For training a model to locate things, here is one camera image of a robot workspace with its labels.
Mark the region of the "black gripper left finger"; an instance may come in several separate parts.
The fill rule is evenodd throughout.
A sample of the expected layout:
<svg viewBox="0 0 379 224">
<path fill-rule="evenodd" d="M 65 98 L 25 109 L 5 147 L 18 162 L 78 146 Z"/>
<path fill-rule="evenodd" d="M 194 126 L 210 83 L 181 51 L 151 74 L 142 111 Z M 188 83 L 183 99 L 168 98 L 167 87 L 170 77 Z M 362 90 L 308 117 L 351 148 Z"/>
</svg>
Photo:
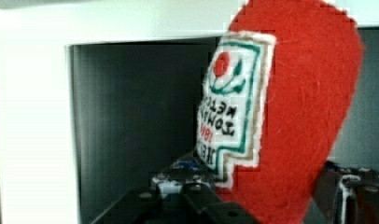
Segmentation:
<svg viewBox="0 0 379 224">
<path fill-rule="evenodd" d="M 243 206 L 216 193 L 214 176 L 187 153 L 132 189 L 91 224 L 260 224 Z"/>
</svg>

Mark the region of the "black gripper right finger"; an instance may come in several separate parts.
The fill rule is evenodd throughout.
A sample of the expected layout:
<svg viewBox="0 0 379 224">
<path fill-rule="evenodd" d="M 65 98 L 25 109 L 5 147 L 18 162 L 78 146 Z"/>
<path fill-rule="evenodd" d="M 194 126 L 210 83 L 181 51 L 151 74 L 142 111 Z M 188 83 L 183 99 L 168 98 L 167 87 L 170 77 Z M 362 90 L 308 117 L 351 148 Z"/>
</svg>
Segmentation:
<svg viewBox="0 0 379 224">
<path fill-rule="evenodd" d="M 379 224 L 379 172 L 327 161 L 313 200 L 329 224 Z"/>
</svg>

